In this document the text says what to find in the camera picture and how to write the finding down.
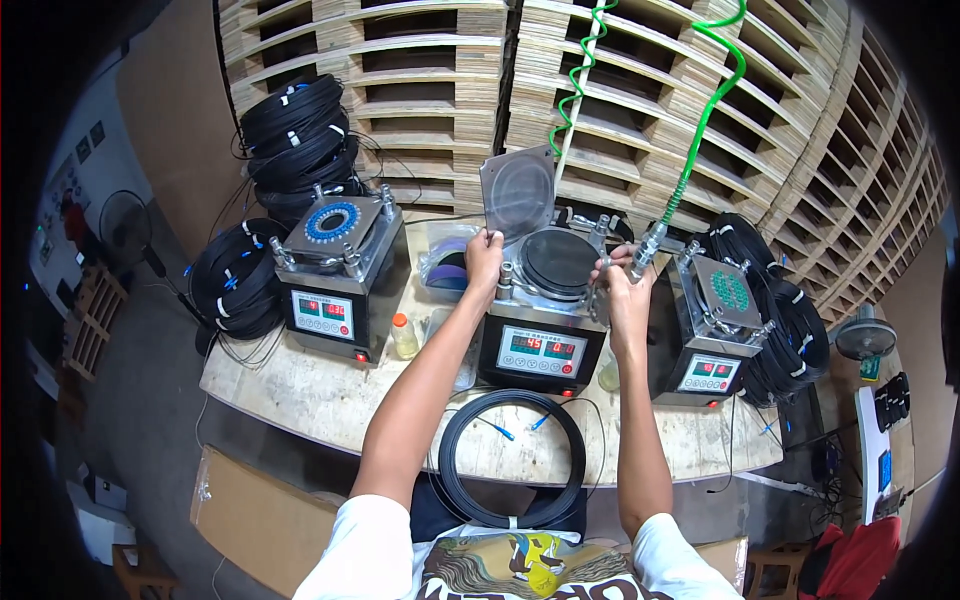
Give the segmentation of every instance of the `transparent acrylic lid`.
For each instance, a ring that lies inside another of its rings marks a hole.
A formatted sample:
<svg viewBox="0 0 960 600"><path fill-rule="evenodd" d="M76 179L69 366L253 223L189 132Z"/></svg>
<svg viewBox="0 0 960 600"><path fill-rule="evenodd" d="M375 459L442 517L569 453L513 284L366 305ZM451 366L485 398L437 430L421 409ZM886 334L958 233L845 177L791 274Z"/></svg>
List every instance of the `transparent acrylic lid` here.
<svg viewBox="0 0 960 600"><path fill-rule="evenodd" d="M502 231L505 245L550 225L555 193L549 144L493 156L480 167L487 229Z"/></svg>

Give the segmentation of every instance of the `man's arm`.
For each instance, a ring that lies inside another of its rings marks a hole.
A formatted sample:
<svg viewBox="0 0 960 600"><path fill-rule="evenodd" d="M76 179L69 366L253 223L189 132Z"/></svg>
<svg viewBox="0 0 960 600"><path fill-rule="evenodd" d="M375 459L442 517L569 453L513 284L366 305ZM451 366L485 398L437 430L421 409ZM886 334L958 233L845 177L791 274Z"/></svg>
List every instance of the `man's arm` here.
<svg viewBox="0 0 960 600"><path fill-rule="evenodd" d="M618 248L612 257L622 263L629 257L629 248ZM673 481L647 385L647 321L650 291L657 276L653 267L647 267L643 279L632 284L621 268L613 266L607 277L611 287L611 348L620 371L617 505L620 525L633 540L648 518L673 511Z"/></svg>
<svg viewBox="0 0 960 600"><path fill-rule="evenodd" d="M467 291L373 414L351 498L382 495L410 510L414 481L444 415L473 332L493 301L502 262L502 233L488 235L483 229L470 240Z"/></svg>

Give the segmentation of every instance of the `wooden pallet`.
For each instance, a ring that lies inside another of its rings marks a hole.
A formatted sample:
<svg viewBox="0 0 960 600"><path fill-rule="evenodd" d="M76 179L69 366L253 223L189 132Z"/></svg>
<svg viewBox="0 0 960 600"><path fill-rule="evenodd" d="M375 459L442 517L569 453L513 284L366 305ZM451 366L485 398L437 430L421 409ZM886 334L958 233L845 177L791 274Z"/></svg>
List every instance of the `wooden pallet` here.
<svg viewBox="0 0 960 600"><path fill-rule="evenodd" d="M506 15L501 0L222 0L230 93L243 114L298 75L332 73L351 128L367 136L362 176L382 165L400 202L475 212Z"/></svg>
<svg viewBox="0 0 960 600"><path fill-rule="evenodd" d="M860 29L842 60L855 59L852 76L834 88L789 188L761 220L787 278L828 325L882 298L948 202L943 163L906 81Z"/></svg>
<svg viewBox="0 0 960 600"><path fill-rule="evenodd" d="M545 141L563 122L556 105L573 92L567 73L584 59L578 41L593 6L525 1L509 150ZM735 11L733 0L624 0L605 13L610 32L597 43L559 196L662 214L703 107L735 66L690 22ZM711 116L677 227L703 230L722 210L754 223L766 214L827 102L846 30L844 12L802 0L753 0L745 20L726 28L748 71Z"/></svg>
<svg viewBox="0 0 960 600"><path fill-rule="evenodd" d="M87 381L96 381L97 361L110 339L110 326L127 292L103 267L84 274L73 313L67 318L63 356L67 366Z"/></svg>

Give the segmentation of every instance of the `printed graphic on shirt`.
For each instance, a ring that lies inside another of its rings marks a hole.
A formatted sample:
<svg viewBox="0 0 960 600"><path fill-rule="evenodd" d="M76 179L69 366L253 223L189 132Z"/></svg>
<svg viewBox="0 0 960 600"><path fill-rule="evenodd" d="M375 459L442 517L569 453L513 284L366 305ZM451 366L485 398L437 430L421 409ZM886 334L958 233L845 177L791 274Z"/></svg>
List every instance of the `printed graphic on shirt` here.
<svg viewBox="0 0 960 600"><path fill-rule="evenodd" d="M417 598L459 599L464 594L490 600L667 598L643 589L620 553L571 545L545 533L437 540L423 563Z"/></svg>

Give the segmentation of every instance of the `white t-shirt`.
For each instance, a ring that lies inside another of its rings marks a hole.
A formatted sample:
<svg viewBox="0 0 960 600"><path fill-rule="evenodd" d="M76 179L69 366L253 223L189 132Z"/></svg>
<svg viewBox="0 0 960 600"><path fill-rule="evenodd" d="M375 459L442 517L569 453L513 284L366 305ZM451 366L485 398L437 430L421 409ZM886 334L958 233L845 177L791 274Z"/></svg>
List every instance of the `white t-shirt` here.
<svg viewBox="0 0 960 600"><path fill-rule="evenodd" d="M610 548L573 545L579 540L570 532L463 525L412 543L406 509L361 495L340 508L330 545L294 600L740 598L666 513L637 532L632 565Z"/></svg>

